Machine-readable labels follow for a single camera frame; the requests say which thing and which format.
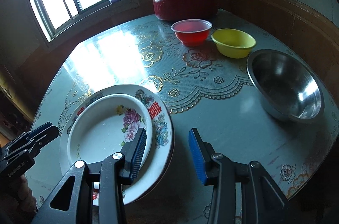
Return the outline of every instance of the red bowl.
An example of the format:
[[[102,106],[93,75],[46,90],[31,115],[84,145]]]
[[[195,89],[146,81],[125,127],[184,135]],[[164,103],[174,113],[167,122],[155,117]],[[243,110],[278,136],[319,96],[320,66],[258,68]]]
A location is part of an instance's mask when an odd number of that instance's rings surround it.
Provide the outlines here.
[[[174,23],[171,29],[183,45],[198,46],[205,42],[211,27],[212,24],[209,21],[190,19]]]

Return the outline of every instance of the bowl rim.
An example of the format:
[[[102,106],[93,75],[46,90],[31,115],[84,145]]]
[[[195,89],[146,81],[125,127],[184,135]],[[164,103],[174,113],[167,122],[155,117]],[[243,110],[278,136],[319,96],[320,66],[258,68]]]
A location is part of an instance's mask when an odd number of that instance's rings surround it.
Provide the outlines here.
[[[209,28],[207,29],[204,29],[204,30],[199,30],[199,31],[192,31],[192,32],[185,32],[185,31],[179,31],[179,30],[175,30],[174,29],[174,26],[177,25],[177,24],[180,24],[180,23],[185,23],[187,21],[202,21],[203,23],[206,23]],[[204,31],[207,31],[207,30],[211,30],[212,28],[212,23],[207,21],[207,20],[200,20],[200,19],[188,19],[188,20],[180,20],[180,21],[177,21],[175,23],[172,24],[171,26],[171,29],[174,31],[174,32],[178,32],[178,33],[186,33],[186,34],[192,34],[192,33],[199,33],[199,32],[204,32]]]
[[[88,111],[88,109],[90,109],[91,107],[93,107],[95,104],[103,101],[103,100],[106,100],[106,99],[112,99],[114,97],[122,97],[122,98],[125,98],[125,99],[128,99],[134,103],[136,103],[143,115],[144,115],[144,118],[145,118],[145,128],[146,128],[146,125],[147,125],[147,128],[150,127],[150,134],[153,135],[153,126],[152,126],[152,120],[150,118],[150,115],[149,115],[149,112],[147,110],[147,108],[145,107],[145,105],[140,101],[138,100],[137,98],[131,96],[131,95],[128,95],[128,94],[123,94],[123,93],[120,93],[120,94],[110,94],[110,95],[107,95],[107,96],[104,96],[104,97],[101,97],[100,99],[96,100],[95,102],[93,102],[92,104],[90,104],[87,108],[85,108],[84,111],[82,111],[82,113],[79,115],[79,117],[76,119],[76,121],[74,122],[72,128],[71,128],[71,131],[69,132],[69,136],[68,136],[68,140],[67,140],[67,159],[68,159],[68,162],[70,165],[73,165],[74,163],[71,163],[71,139],[72,139],[72,134],[73,134],[73,131],[74,131],[74,128],[76,127],[77,123],[79,122],[79,120],[81,119],[81,116],[84,115],[85,112]],[[152,146],[152,139],[153,137],[150,137],[150,139],[147,138],[147,141],[149,140],[150,141],[150,145],[149,145],[149,149],[148,151],[144,151],[144,154],[146,153],[146,156],[145,156],[145,161],[148,157],[148,154],[150,152],[150,148]]]
[[[274,102],[271,97],[269,97],[267,95],[267,93],[262,89],[261,85],[258,83],[257,79],[255,78],[254,72],[253,72],[253,60],[260,54],[264,54],[267,52],[273,52],[273,53],[277,53],[277,54],[281,54],[284,55],[286,57],[291,58],[293,61],[295,61],[297,64],[302,65],[307,72],[312,76],[312,78],[314,79],[314,81],[316,82],[318,89],[319,89],[319,93],[320,93],[320,109],[319,112],[312,118],[309,119],[302,119],[302,118],[298,118],[295,115],[289,114],[284,112],[284,110],[281,108],[281,106],[279,106],[276,102]],[[322,113],[324,112],[324,96],[323,96],[323,92],[320,88],[320,83],[321,80],[319,79],[319,77],[313,72],[313,70],[311,70],[310,67],[308,67],[308,65],[306,63],[303,62],[303,60],[298,60],[295,57],[292,57],[291,55],[288,55],[284,52],[278,51],[278,50],[274,50],[274,49],[259,49],[256,50],[254,52],[252,52],[249,57],[247,58],[247,62],[246,62],[246,69],[247,69],[247,74],[253,84],[253,86],[261,93],[261,95],[264,96],[265,99],[267,99],[270,104],[273,105],[273,107],[282,115],[288,117],[290,120],[295,121],[295,122],[299,122],[299,123],[312,123],[315,120],[319,119],[322,115]]]
[[[248,46],[248,47],[238,47],[238,46],[232,46],[232,45],[228,45],[228,44],[224,44],[222,42],[219,42],[218,40],[216,40],[214,37],[213,37],[213,34],[216,32],[216,31],[224,31],[224,30],[227,30],[227,31],[239,31],[239,32],[242,32],[242,33],[245,33],[247,35],[249,35],[253,40],[254,40],[254,44],[252,46]],[[255,38],[253,36],[251,36],[249,33],[246,33],[244,31],[241,31],[241,30],[238,30],[238,29],[233,29],[233,28],[222,28],[222,29],[217,29],[215,30],[212,35],[211,35],[211,38],[212,40],[216,43],[216,44],[219,44],[219,45],[222,45],[222,46],[226,46],[226,47],[230,47],[230,48],[233,48],[233,49],[239,49],[239,50],[247,50],[247,49],[252,49],[253,47],[255,47],[257,45],[257,41],[255,40]]]

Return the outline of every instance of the window frame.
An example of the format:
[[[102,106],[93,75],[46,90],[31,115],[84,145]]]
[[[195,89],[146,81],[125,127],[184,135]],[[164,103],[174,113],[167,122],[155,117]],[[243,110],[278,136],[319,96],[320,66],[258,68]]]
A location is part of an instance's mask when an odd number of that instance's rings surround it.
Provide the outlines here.
[[[74,0],[74,2],[78,14],[72,17],[67,4],[64,1],[67,12],[71,18],[57,29],[54,29],[42,0],[28,0],[28,3],[31,6],[31,12],[35,17],[35,22],[40,29],[44,44],[47,48],[59,45],[65,38],[68,39],[77,33],[80,33],[83,31],[84,26],[92,26],[109,16],[139,6],[138,0],[121,0],[114,4],[111,4],[109,0],[102,0],[81,10],[78,0]]]

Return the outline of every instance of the ribbed blue pad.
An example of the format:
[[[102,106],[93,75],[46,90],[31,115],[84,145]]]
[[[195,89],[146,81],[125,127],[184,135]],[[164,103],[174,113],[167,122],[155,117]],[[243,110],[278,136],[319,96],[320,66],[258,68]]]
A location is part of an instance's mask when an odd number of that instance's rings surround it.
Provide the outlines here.
[[[146,131],[141,136],[139,145],[135,149],[134,157],[132,158],[131,161],[131,180],[138,177],[138,173],[140,170],[140,165],[141,165],[141,160],[144,155],[145,151],[145,146],[146,146]]]
[[[195,171],[198,179],[204,185],[207,181],[207,175],[205,170],[205,161],[201,155],[198,142],[194,136],[192,130],[189,131],[189,149],[191,150]]]

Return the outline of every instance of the human hand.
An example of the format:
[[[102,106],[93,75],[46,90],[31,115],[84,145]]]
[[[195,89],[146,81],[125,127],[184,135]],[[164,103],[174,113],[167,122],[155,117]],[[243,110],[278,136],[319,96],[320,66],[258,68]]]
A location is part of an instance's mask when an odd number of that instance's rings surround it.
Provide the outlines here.
[[[0,191],[0,208],[14,221],[22,223],[25,216],[21,211],[33,213],[37,200],[28,187],[25,175],[7,185],[0,185],[6,191]]]

